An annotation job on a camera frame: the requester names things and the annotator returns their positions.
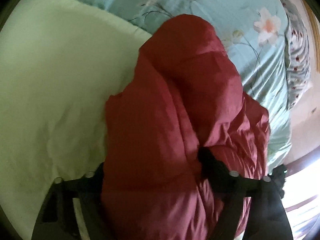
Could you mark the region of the red quilted padded jacket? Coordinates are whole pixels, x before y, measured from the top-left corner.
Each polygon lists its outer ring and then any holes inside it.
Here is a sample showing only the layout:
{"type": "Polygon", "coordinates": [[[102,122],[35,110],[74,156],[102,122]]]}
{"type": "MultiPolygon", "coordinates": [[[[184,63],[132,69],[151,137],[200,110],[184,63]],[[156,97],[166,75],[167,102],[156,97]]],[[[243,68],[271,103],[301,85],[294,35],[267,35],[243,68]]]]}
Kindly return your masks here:
{"type": "Polygon", "coordinates": [[[143,44],[132,82],[106,102],[106,125],[101,199],[117,239],[208,238],[223,202],[201,176],[202,146],[244,177],[266,174],[268,111],[194,15],[143,44]]]}

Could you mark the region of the grey spotted pillow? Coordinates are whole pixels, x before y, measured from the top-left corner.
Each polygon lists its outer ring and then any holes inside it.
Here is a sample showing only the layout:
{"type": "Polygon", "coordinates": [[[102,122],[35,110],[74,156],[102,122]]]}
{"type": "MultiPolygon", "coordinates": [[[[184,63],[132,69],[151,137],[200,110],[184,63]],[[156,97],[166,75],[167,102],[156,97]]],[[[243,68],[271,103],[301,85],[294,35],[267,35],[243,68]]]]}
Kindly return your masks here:
{"type": "Polygon", "coordinates": [[[307,29],[297,7],[290,0],[280,0],[288,19],[285,32],[287,109],[292,109],[310,88],[311,64],[307,29]]]}

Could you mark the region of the teal floral duvet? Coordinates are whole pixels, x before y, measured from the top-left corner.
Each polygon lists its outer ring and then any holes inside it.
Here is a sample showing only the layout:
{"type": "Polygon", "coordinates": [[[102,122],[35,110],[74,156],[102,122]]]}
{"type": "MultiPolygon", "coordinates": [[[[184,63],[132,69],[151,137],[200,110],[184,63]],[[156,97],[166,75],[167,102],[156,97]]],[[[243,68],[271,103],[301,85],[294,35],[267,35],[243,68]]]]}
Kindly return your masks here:
{"type": "Polygon", "coordinates": [[[208,21],[241,75],[244,90],[269,112],[267,165],[278,166],[291,149],[287,109],[285,31],[280,0],[78,0],[106,10],[148,33],[180,14],[208,21]]]}

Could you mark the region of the light green bed quilt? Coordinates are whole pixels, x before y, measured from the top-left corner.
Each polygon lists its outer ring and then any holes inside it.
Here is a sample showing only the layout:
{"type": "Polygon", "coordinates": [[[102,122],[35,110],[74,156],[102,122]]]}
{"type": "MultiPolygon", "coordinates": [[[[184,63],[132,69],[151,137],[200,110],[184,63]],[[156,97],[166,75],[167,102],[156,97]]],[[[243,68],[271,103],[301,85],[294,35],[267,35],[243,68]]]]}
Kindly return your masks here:
{"type": "Polygon", "coordinates": [[[23,239],[56,177],[105,159],[104,105],[146,31],[76,0],[21,0],[1,30],[1,207],[23,239]]]}

